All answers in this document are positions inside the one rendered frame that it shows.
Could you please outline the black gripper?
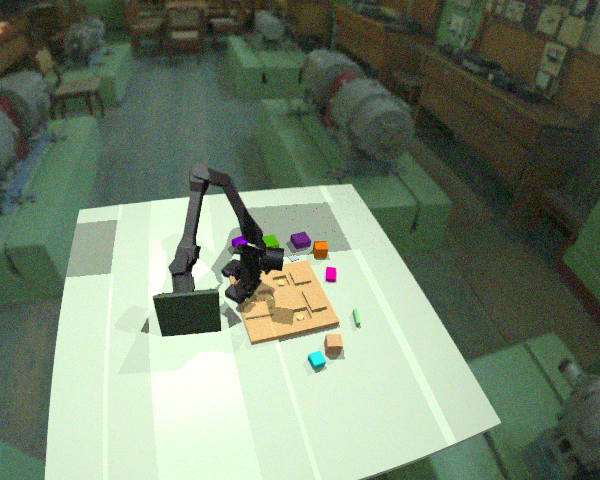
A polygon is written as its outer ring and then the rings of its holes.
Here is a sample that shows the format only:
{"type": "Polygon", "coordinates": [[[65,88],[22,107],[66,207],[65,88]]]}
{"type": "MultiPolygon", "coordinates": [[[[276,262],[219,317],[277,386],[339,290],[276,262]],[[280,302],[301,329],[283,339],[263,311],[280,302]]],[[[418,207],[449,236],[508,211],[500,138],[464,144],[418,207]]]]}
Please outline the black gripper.
{"type": "Polygon", "coordinates": [[[245,270],[241,265],[239,265],[237,269],[240,271],[239,279],[241,281],[236,285],[231,284],[225,291],[225,297],[237,304],[242,304],[246,298],[251,298],[262,282],[262,280],[259,279],[262,271],[265,272],[265,275],[268,275],[271,270],[263,269],[263,265],[260,265],[260,259],[258,267],[254,270],[245,270]]]}

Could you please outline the teal cube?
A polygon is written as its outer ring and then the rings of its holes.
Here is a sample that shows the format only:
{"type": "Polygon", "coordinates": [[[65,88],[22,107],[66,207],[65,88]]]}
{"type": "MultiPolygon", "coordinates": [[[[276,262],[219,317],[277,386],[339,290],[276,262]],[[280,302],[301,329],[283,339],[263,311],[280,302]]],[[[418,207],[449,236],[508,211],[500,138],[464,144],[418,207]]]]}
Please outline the teal cube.
{"type": "Polygon", "coordinates": [[[308,360],[309,360],[313,370],[325,366],[325,363],[326,363],[326,361],[320,351],[309,354],[308,360]]]}

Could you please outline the magenta rectangular block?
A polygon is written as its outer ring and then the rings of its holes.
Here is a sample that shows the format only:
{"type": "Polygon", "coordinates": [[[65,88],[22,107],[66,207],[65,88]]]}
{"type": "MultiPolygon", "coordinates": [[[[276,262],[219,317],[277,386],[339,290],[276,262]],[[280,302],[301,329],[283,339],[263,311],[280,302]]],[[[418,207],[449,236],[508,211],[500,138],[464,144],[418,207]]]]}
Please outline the magenta rectangular block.
{"type": "Polygon", "coordinates": [[[326,282],[336,282],[336,268],[326,268],[326,282]]]}

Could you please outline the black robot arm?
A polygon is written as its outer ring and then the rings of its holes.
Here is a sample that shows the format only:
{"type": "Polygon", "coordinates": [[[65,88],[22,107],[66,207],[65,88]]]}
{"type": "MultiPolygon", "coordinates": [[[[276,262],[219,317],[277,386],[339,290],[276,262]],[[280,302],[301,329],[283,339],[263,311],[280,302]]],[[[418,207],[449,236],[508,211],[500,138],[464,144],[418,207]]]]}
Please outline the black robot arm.
{"type": "Polygon", "coordinates": [[[282,271],[284,248],[267,247],[262,237],[263,232],[248,213],[244,202],[233,184],[233,178],[228,174],[211,170],[203,163],[190,168],[189,171],[190,195],[186,211],[184,233],[177,246],[175,259],[170,263],[168,269],[171,272],[173,292],[187,293],[195,290],[195,281],[192,277],[193,266],[200,259],[201,246],[196,244],[196,235],[200,219],[201,207],[204,193],[209,185],[221,186],[227,195],[227,199],[237,215],[243,238],[253,246],[237,244],[233,254],[240,255],[240,260],[233,259],[222,267],[222,274],[226,278],[234,276],[239,280],[239,265],[245,270],[254,270],[260,265],[263,269],[282,271]],[[261,250],[264,249],[264,250],[261,250]]]}

